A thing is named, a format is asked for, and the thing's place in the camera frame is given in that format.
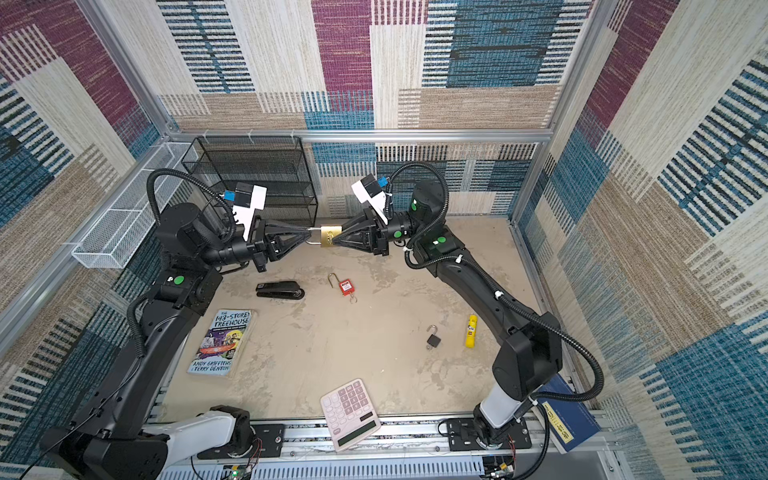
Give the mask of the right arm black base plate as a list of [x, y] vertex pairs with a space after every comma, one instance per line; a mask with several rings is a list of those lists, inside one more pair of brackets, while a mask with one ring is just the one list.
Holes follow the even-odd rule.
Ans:
[[445, 437], [450, 451], [528, 449], [532, 447], [527, 424], [512, 420], [496, 428], [482, 418], [447, 418], [438, 423], [438, 433]]

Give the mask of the red safety padlock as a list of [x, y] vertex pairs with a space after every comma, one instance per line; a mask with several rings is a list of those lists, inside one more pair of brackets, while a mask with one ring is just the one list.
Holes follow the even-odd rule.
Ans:
[[347, 297], [351, 303], [356, 303], [357, 298], [355, 296], [355, 287], [349, 279], [340, 280], [335, 273], [330, 273], [327, 276], [329, 284], [332, 287], [337, 287], [344, 297]]

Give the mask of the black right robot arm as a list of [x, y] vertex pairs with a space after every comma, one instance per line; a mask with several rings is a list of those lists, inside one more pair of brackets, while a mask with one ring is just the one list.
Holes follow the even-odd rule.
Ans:
[[[363, 211], [342, 225], [333, 245], [382, 256], [388, 255], [391, 244], [400, 246], [407, 267], [427, 270], [448, 285], [496, 338], [494, 385], [475, 407], [469, 430], [480, 448], [511, 445], [510, 430], [531, 410], [545, 415], [547, 400], [583, 403], [603, 391], [605, 375], [596, 357], [566, 333], [552, 313], [538, 314], [509, 293], [447, 226], [449, 187], [435, 167], [406, 163], [388, 177], [363, 177], [352, 191]], [[564, 347], [592, 370], [593, 383], [584, 392], [544, 388], [563, 367]]]

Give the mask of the brass padlock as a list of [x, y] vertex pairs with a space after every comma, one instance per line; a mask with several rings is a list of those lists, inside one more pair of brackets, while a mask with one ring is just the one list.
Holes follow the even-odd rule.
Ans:
[[320, 227], [310, 227], [308, 229], [310, 237], [305, 241], [308, 245], [332, 247], [333, 239], [342, 233], [341, 225], [324, 225]]

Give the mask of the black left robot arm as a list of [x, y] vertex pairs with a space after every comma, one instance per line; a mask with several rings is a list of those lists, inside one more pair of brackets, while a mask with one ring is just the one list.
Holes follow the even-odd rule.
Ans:
[[[193, 203], [161, 209], [155, 183], [163, 176], [185, 180], [219, 203], [228, 218], [225, 234], [214, 232]], [[224, 275], [249, 264], [263, 272], [268, 262], [311, 236], [307, 227], [259, 215], [244, 227], [224, 198], [178, 170], [152, 171], [146, 191], [167, 262], [151, 287], [129, 304], [131, 340], [94, 395], [69, 426], [51, 428], [40, 440], [42, 455], [76, 479], [156, 479], [167, 466], [208, 450], [253, 456], [256, 435], [243, 409], [217, 406], [157, 433], [145, 430], [145, 419], [179, 347], [205, 314]]]

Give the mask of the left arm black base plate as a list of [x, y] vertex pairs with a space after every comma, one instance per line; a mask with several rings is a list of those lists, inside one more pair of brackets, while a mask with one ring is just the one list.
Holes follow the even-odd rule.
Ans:
[[282, 451], [284, 424], [259, 424], [236, 427], [230, 440], [222, 446], [204, 450], [199, 460], [255, 460], [276, 458]]

